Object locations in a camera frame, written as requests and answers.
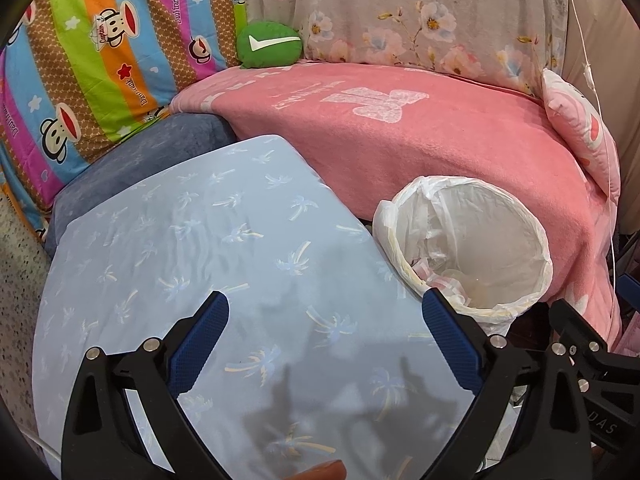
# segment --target trash bin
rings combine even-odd
[[[544,228],[516,197],[482,180],[416,178],[380,202],[373,235],[420,297],[438,288],[487,334],[506,335],[551,284]]]

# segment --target pink towel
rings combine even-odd
[[[480,178],[545,227],[554,278],[609,344],[620,335],[609,284],[608,204],[539,102],[423,70],[301,63],[230,68],[180,92],[172,112],[223,116],[240,139],[279,134],[363,219],[421,175]]]

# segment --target pink stripe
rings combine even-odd
[[[216,73],[216,62],[211,56],[211,59],[206,63],[200,64],[198,63],[191,54],[189,53],[189,44],[191,43],[191,24],[189,22],[189,6],[187,4],[187,0],[160,0],[162,4],[165,6],[166,10],[169,11],[174,17],[175,22],[180,29],[180,35],[182,36],[182,40],[184,41],[184,47],[187,51],[187,58],[189,59],[189,64],[193,67],[196,72],[196,77],[201,80],[210,75]]]
[[[2,80],[4,80],[4,56],[0,57],[0,63],[3,66]],[[42,154],[40,147],[33,142],[33,137],[31,137],[25,126],[24,120],[15,105],[14,96],[7,85],[2,89],[1,120],[6,138],[14,150],[24,173],[31,180],[33,187],[42,197],[45,205],[47,207],[52,205],[54,197],[65,185],[49,167],[49,163],[44,158],[45,156]]]

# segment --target red star print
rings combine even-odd
[[[128,65],[126,63],[122,64],[122,66],[120,67],[120,70],[118,70],[118,75],[120,76],[121,81],[123,79],[126,79],[127,77],[131,77],[131,69],[132,69],[131,65]]]

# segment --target blue-gray cushion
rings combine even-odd
[[[127,187],[236,140],[231,126],[211,114],[175,114],[152,124],[60,191],[53,205],[45,250],[53,257],[69,223]]]

